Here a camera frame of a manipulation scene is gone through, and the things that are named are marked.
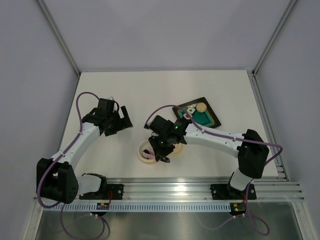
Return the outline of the cream lid with pink handle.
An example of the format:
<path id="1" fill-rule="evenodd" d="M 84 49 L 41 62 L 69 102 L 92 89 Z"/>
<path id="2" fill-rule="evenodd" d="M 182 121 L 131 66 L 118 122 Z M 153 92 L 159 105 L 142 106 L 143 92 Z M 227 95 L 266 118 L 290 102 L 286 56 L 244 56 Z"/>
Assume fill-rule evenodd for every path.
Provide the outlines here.
<path id="1" fill-rule="evenodd" d="M 184 145 L 182 143 L 179 143 L 179 144 L 174 144 L 174 149 L 173 149 L 173 152 L 171 152 L 169 154 L 170 157 L 176 157 L 178 155 L 180 155 L 183 151 L 183 147 Z"/>

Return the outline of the pink metal tongs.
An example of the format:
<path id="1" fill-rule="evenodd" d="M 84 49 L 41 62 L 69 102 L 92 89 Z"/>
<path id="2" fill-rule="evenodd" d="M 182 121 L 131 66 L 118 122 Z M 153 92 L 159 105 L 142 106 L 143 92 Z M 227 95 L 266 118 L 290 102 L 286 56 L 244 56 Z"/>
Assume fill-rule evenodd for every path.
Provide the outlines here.
<path id="1" fill-rule="evenodd" d="M 155 154 L 153 152 L 150 152 L 147 149 L 144 149 L 141 153 L 142 157 L 146 160 L 152 160 L 155 159 Z"/>

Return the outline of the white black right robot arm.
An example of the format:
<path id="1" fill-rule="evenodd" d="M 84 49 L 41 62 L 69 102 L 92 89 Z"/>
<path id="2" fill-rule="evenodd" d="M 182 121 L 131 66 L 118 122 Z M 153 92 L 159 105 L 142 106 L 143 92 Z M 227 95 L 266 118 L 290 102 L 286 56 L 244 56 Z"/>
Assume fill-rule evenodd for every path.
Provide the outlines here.
<path id="1" fill-rule="evenodd" d="M 144 128 L 152 132 L 148 142 L 157 162 L 169 163 L 168 156 L 177 144 L 208 147 L 236 158 L 237 169 L 224 187 L 225 192 L 219 193 L 223 199 L 236 200 L 246 196 L 250 181 L 262 177 L 270 152 L 260 135 L 252 129 L 245 133 L 224 132 L 200 126 L 184 117 L 172 122 L 159 115 L 145 123 Z"/>

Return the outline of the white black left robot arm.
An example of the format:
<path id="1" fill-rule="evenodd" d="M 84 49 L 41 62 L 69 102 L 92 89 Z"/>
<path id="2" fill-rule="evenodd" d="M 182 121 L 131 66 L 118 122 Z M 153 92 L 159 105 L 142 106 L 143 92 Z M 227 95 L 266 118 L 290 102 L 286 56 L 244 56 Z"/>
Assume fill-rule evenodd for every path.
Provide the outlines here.
<path id="1" fill-rule="evenodd" d="M 107 178 L 98 173 L 76 176 L 75 168 L 87 149 L 102 135 L 108 137 L 133 127 L 127 108 L 113 99 L 101 98 L 97 107 L 80 119 L 75 137 L 51 158 L 41 158 L 36 165 L 36 194 L 41 206 L 43 198 L 56 205 L 81 199 L 109 199 L 113 193 Z"/>

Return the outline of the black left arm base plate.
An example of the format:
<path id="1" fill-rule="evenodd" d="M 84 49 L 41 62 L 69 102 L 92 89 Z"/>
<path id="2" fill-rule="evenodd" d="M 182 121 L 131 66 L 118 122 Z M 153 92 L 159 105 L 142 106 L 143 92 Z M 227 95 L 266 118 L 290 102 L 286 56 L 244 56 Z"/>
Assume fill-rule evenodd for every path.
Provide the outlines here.
<path id="1" fill-rule="evenodd" d="M 79 196 L 80 200 L 122 200 L 124 193 L 123 184 L 104 184 L 98 191 L 84 193 Z"/>

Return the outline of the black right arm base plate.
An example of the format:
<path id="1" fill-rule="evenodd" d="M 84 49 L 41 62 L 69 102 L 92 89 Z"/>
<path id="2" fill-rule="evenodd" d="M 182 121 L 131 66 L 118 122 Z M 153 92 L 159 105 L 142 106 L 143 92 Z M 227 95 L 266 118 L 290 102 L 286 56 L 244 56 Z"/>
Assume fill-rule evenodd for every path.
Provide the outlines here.
<path id="1" fill-rule="evenodd" d="M 233 189 L 227 183 L 211 184 L 210 191 L 213 200 L 244 200 L 246 196 L 248 200 L 257 199 L 254 185 L 250 185 L 248 194 L 246 194 L 246 190 Z"/>

